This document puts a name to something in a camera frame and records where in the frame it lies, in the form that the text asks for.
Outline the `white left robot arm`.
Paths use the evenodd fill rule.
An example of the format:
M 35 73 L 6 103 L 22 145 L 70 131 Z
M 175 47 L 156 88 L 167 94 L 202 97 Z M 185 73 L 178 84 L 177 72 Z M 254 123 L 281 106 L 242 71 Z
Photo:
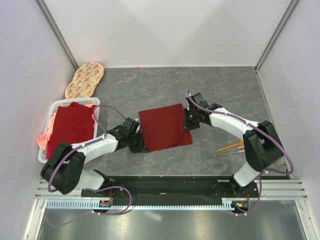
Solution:
M 75 189 L 85 189 L 104 197 L 110 191 L 109 183 L 101 173 L 86 171 L 84 166 L 98 157 L 125 148 L 129 148 L 132 153 L 140 153 L 146 149 L 140 124 L 131 130 L 119 126 L 118 129 L 109 130 L 82 143 L 58 144 L 40 176 L 47 181 L 50 193 L 67 195 Z

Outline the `red cloth napkin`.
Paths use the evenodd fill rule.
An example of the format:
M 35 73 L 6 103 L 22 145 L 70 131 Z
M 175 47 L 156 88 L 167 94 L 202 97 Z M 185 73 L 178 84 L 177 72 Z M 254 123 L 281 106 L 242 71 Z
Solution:
M 191 145 L 189 130 L 183 129 L 184 109 L 181 103 L 143 110 L 139 113 L 142 135 L 148 152 Z

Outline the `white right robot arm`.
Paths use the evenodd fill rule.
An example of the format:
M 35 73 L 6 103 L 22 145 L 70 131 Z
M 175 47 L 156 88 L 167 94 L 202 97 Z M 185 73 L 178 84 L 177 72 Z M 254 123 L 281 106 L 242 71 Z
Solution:
M 282 158 L 283 146 L 269 121 L 244 119 L 225 108 L 207 109 L 188 106 L 184 111 L 184 128 L 195 130 L 200 124 L 220 128 L 243 141 L 246 163 L 232 176 L 229 191 L 235 197 L 247 191 L 247 185 L 265 169 Z

